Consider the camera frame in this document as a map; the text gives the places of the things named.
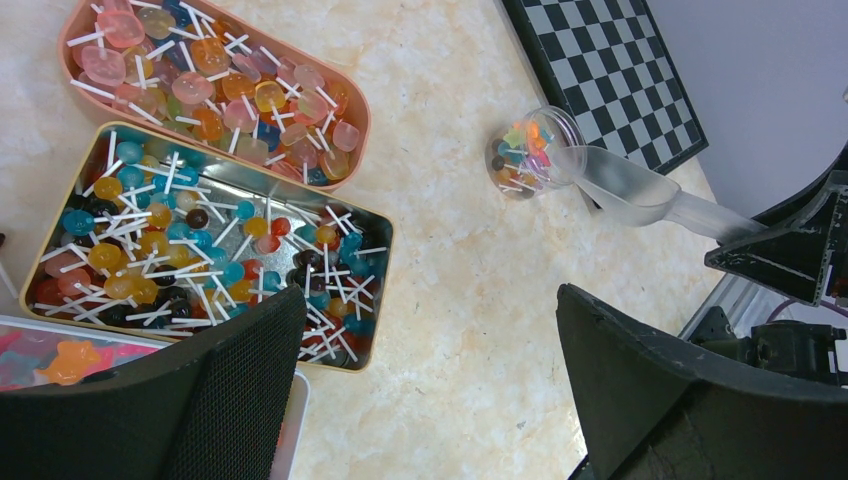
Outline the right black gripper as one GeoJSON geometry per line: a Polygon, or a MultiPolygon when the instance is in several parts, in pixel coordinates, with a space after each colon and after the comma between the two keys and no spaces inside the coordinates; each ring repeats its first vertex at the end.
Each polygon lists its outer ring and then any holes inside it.
{"type": "MultiPolygon", "coordinates": [[[[720,243],[706,253],[707,267],[733,274],[799,303],[824,297],[847,304],[847,149],[815,181],[756,215],[757,234],[720,243]]],[[[797,320],[772,320],[736,336],[724,310],[711,307],[689,341],[749,366],[845,387],[836,343],[847,331],[797,320]]]]}

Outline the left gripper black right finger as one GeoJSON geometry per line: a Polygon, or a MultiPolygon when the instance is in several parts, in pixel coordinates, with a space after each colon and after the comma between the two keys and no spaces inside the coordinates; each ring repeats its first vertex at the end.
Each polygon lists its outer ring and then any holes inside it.
{"type": "Polygon", "coordinates": [[[755,368],[562,285],[578,479],[843,479],[847,385],[755,368]]]}

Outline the clear plastic scoop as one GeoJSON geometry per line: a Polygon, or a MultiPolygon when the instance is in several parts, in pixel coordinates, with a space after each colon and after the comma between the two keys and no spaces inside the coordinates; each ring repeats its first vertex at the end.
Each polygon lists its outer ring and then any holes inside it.
{"type": "Polygon", "coordinates": [[[600,147],[562,148],[551,164],[556,174],[572,181],[606,214],[626,226],[669,221],[719,243],[765,230],[763,224],[689,194],[676,181],[600,147]]]}

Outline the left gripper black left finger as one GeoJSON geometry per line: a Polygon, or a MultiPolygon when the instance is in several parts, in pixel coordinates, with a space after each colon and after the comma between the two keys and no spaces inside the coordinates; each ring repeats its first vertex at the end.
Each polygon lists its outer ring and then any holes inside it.
{"type": "Polygon", "coordinates": [[[1,396],[5,479],[265,479],[306,321],[288,287],[140,359],[1,396]]]}

